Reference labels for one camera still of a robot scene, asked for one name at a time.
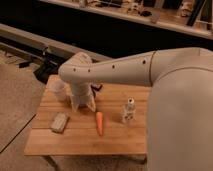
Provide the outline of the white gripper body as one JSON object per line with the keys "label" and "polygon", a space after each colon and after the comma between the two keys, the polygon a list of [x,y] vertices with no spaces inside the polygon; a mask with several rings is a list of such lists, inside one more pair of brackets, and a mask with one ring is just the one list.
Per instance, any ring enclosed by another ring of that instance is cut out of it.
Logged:
{"label": "white gripper body", "polygon": [[93,105],[94,96],[89,83],[72,83],[71,89],[71,101],[73,105]]}

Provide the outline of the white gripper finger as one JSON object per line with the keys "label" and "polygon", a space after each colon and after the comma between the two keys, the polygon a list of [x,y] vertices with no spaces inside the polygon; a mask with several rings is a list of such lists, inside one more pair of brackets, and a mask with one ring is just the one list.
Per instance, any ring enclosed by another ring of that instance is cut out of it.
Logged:
{"label": "white gripper finger", "polygon": [[96,104],[95,102],[88,102],[87,103],[87,107],[92,111],[92,112],[96,112]]}
{"label": "white gripper finger", "polygon": [[71,102],[71,108],[74,112],[77,112],[79,108],[79,103],[75,104]]}

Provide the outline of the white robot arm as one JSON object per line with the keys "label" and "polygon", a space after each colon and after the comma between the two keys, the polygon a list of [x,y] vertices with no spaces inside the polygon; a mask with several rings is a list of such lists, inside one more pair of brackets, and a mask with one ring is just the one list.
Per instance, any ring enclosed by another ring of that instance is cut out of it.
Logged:
{"label": "white robot arm", "polygon": [[213,171],[213,50],[156,50],[98,63],[80,52],[58,74],[75,94],[84,83],[149,87],[148,171]]}

